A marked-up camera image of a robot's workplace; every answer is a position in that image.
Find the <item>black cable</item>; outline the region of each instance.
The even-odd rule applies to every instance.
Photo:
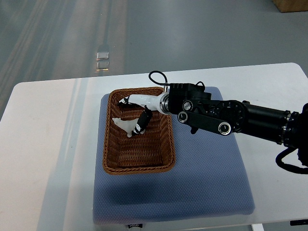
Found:
[[[301,168],[290,164],[285,164],[282,159],[285,158],[288,154],[295,151],[296,148],[287,148],[286,150],[282,151],[278,154],[276,157],[276,164],[283,168],[284,170],[287,170],[289,172],[297,173],[297,174],[308,174],[308,168]]]
[[[198,85],[199,83],[201,83],[201,84],[202,84],[202,86],[204,86],[204,87],[205,87],[204,83],[203,83],[203,82],[201,82],[201,81],[197,82],[197,83],[196,83],[196,85]]]
[[[153,80],[153,79],[151,78],[151,75],[152,75],[153,73],[159,73],[159,74],[161,74],[161,75],[165,78],[165,83],[159,83],[159,82],[156,82],[155,80]],[[155,84],[157,84],[157,85],[160,85],[160,86],[170,86],[170,83],[168,83],[168,81],[167,81],[167,77],[166,77],[165,74],[162,73],[161,71],[151,71],[151,72],[149,73],[149,79],[150,79],[153,83],[155,83]]]

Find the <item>wicker basket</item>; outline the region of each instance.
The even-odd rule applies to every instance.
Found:
[[[171,116],[153,111],[153,117],[142,135],[131,138],[116,126],[112,118],[133,120],[142,107],[119,107],[117,103],[131,94],[159,95],[162,88],[120,89],[110,93],[107,105],[103,149],[103,168],[112,175],[166,172],[175,164]]]

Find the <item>black robotic arm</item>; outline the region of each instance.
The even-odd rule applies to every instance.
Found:
[[[160,73],[167,79],[163,73],[153,71],[149,74],[151,80],[152,73]],[[308,168],[282,161],[298,149],[298,159],[308,167],[308,103],[302,113],[291,113],[251,105],[248,101],[211,100],[211,94],[205,92],[202,82],[157,84],[169,86],[169,95],[161,102],[165,113],[178,115],[179,122],[192,128],[192,134],[198,129],[220,135],[237,132],[284,144],[287,149],[277,156],[278,166],[294,173],[308,174]]]

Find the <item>blue cushion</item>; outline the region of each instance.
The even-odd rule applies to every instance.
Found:
[[[207,87],[213,100],[217,88]],[[235,137],[190,127],[172,115],[175,166],[168,172],[115,176],[102,167],[106,108],[101,101],[96,154],[93,220],[95,224],[156,221],[251,214],[255,205]]]

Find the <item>concrete floor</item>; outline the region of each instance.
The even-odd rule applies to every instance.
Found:
[[[307,41],[308,12],[271,0],[0,0],[0,118],[25,81],[288,62],[308,75]],[[101,49],[109,70],[98,72]]]

